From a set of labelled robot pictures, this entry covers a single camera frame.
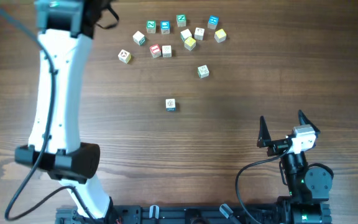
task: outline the wooden cube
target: wooden cube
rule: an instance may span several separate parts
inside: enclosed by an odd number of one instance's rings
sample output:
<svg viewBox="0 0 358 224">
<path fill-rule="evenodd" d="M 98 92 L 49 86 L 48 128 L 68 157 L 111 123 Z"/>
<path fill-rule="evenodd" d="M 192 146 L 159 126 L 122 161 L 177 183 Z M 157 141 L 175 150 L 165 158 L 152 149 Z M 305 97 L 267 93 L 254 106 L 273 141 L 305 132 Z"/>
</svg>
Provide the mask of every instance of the wooden cube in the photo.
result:
<svg viewBox="0 0 358 224">
<path fill-rule="evenodd" d="M 186 26 L 186 15 L 184 14 L 177 15 L 177 23 L 178 23 L 178 27 Z"/>
<path fill-rule="evenodd" d="M 218 26 L 219 17 L 217 16 L 210 16 L 208 21 L 208 28 L 216 29 Z"/>
<path fill-rule="evenodd" d="M 187 40 L 189 37 L 191 37 L 191 32 L 189 29 L 185 29 L 184 31 L 180 32 L 180 38 L 182 41 Z"/>
<path fill-rule="evenodd" d="M 160 29 L 161 29 L 161 34 L 169 34 L 171 29 L 171 25 L 169 21 L 161 21 Z"/>
<path fill-rule="evenodd" d="M 153 58 L 161 56 L 161 49 L 158 44 L 155 44 L 150 47 L 150 52 L 152 53 Z"/>
<path fill-rule="evenodd" d="M 146 38 L 145 36 L 140 32 L 140 31 L 137 31 L 135 34 L 134 34 L 134 42 L 139 44 L 139 46 L 141 46 L 142 44 L 144 44 L 144 42 L 146 41 Z"/>
<path fill-rule="evenodd" d="M 196 31 L 194 32 L 194 39 L 196 40 L 203 40 L 204 38 L 204 29 L 203 28 L 196 28 Z"/>
<path fill-rule="evenodd" d="M 223 29 L 220 29 L 218 31 L 215 32 L 215 40 L 220 43 L 224 40 L 226 40 L 226 33 L 224 32 Z"/>
<path fill-rule="evenodd" d="M 121 50 L 118 54 L 118 59 L 124 63 L 128 63 L 131 58 L 131 53 L 126 50 Z"/>
<path fill-rule="evenodd" d="M 165 107 L 166 107 L 167 111 L 176 111 L 177 106 L 176 106 L 176 103 L 175 103 L 175 99 L 166 99 L 165 100 Z"/>
<path fill-rule="evenodd" d="M 146 29 L 149 34 L 155 34 L 156 30 L 156 23 L 155 21 L 147 21 L 146 22 Z"/>
<path fill-rule="evenodd" d="M 205 78 L 209 75 L 209 70 L 206 65 L 198 67 L 198 76 L 200 78 Z"/>
<path fill-rule="evenodd" d="M 171 45 L 162 46 L 162 57 L 172 57 Z"/>
<path fill-rule="evenodd" d="M 193 50 L 196 47 L 196 40 L 189 37 L 185 41 L 185 47 L 187 50 Z"/>
</svg>

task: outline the white block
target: white block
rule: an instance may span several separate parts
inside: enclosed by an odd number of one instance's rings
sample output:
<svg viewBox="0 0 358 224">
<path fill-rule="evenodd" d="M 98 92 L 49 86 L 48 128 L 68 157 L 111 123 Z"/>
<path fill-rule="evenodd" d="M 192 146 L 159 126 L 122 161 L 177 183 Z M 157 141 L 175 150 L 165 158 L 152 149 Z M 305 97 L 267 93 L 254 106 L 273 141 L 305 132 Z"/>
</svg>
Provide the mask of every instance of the white block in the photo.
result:
<svg viewBox="0 0 358 224">
<path fill-rule="evenodd" d="M 166 99 L 165 107 L 166 107 L 167 111 L 176 111 L 177 106 L 175 104 L 175 99 Z"/>
<path fill-rule="evenodd" d="M 198 76 L 200 78 L 205 78 L 209 75 L 209 70 L 206 65 L 198 67 Z"/>
<path fill-rule="evenodd" d="M 196 28 L 196 31 L 194 32 L 194 39 L 196 40 L 203 40 L 204 38 L 204 29 L 203 28 Z"/>
<path fill-rule="evenodd" d="M 215 32 L 215 40 L 220 43 L 224 40 L 226 40 L 226 33 L 223 29 L 220 29 L 218 31 Z"/>
<path fill-rule="evenodd" d="M 171 45 L 162 46 L 162 57 L 172 57 Z"/>
<path fill-rule="evenodd" d="M 158 44 L 155 44 L 150 47 L 150 53 L 152 54 L 153 58 L 161 56 L 161 48 Z"/>
<path fill-rule="evenodd" d="M 146 41 L 146 38 L 140 31 L 137 31 L 134 34 L 134 42 L 137 43 L 139 46 L 144 44 L 145 41 Z"/>
<path fill-rule="evenodd" d="M 131 53 L 126 50 L 121 50 L 118 54 L 118 59 L 124 63 L 128 63 L 131 58 Z"/>
<path fill-rule="evenodd" d="M 191 32 L 189 29 L 185 29 L 184 31 L 180 32 L 180 38 L 182 41 L 185 41 L 189 37 L 191 37 Z"/>
</svg>

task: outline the wooden table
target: wooden table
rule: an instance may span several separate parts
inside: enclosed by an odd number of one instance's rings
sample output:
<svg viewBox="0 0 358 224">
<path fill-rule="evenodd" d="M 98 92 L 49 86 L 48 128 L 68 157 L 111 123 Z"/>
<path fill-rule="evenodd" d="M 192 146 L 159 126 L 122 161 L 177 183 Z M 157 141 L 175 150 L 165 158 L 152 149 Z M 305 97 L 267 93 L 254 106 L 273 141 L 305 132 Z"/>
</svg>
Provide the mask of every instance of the wooden table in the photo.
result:
<svg viewBox="0 0 358 224">
<path fill-rule="evenodd" d="M 96 29 L 83 79 L 81 139 L 101 146 L 98 175 L 116 205 L 219 205 L 237 203 L 234 178 L 244 165 L 266 159 L 256 147 L 259 116 L 275 139 L 298 123 L 297 110 L 321 130 L 306 153 L 335 171 L 334 223 L 358 223 L 358 1 L 120 1 L 121 21 Z M 34 6 L 5 5 L 35 32 Z M 185 13 L 192 33 L 219 16 L 227 40 L 205 40 L 190 52 L 180 40 L 175 15 Z M 112 17 L 105 14 L 102 24 Z M 132 35 L 148 19 L 169 19 L 170 35 Z M 149 46 L 172 45 L 172 58 L 153 59 Z M 120 62 L 121 49 L 133 54 Z M 199 79 L 197 67 L 211 74 Z M 0 223 L 13 193 L 28 172 L 14 163 L 34 122 L 39 79 L 38 49 L 0 18 Z M 178 111 L 165 111 L 175 98 Z M 288 195 L 278 163 L 241 177 L 244 201 L 275 202 Z M 13 214 L 59 186 L 37 172 Z M 66 192 L 18 223 L 53 223 L 55 209 L 73 205 Z"/>
</svg>

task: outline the green block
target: green block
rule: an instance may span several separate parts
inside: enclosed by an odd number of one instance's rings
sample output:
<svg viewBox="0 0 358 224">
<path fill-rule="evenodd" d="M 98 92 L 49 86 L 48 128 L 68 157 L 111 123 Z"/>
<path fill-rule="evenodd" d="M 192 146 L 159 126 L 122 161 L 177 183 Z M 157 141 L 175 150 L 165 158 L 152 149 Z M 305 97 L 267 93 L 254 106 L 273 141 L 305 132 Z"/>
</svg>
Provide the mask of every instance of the green block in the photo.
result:
<svg viewBox="0 0 358 224">
<path fill-rule="evenodd" d="M 146 28 L 155 28 L 155 21 L 147 21 Z"/>
<path fill-rule="evenodd" d="M 186 15 L 184 14 L 177 15 L 177 22 L 186 22 Z"/>
</svg>

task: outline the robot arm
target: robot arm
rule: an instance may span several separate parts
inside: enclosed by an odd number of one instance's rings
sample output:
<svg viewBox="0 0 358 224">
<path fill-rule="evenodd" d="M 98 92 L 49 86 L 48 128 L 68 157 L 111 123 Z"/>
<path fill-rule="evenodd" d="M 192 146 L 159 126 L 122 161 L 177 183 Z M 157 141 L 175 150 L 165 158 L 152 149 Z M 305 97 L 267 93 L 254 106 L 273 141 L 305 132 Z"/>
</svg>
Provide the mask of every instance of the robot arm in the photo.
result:
<svg viewBox="0 0 358 224">
<path fill-rule="evenodd" d="M 38 39 L 52 56 L 57 70 L 55 106 L 50 125 L 50 140 L 39 169 L 48 172 L 63 186 L 75 187 L 95 219 L 109 216 L 112 201 L 95 174 L 100 149 L 96 144 L 81 143 L 78 129 L 83 71 L 92 48 L 94 25 L 109 0 L 38 0 Z M 50 65 L 40 52 L 40 81 L 37 112 L 27 146 L 16 149 L 15 160 L 33 166 L 44 143 L 50 106 Z M 78 214 L 88 217 L 73 191 L 68 189 Z"/>
</svg>

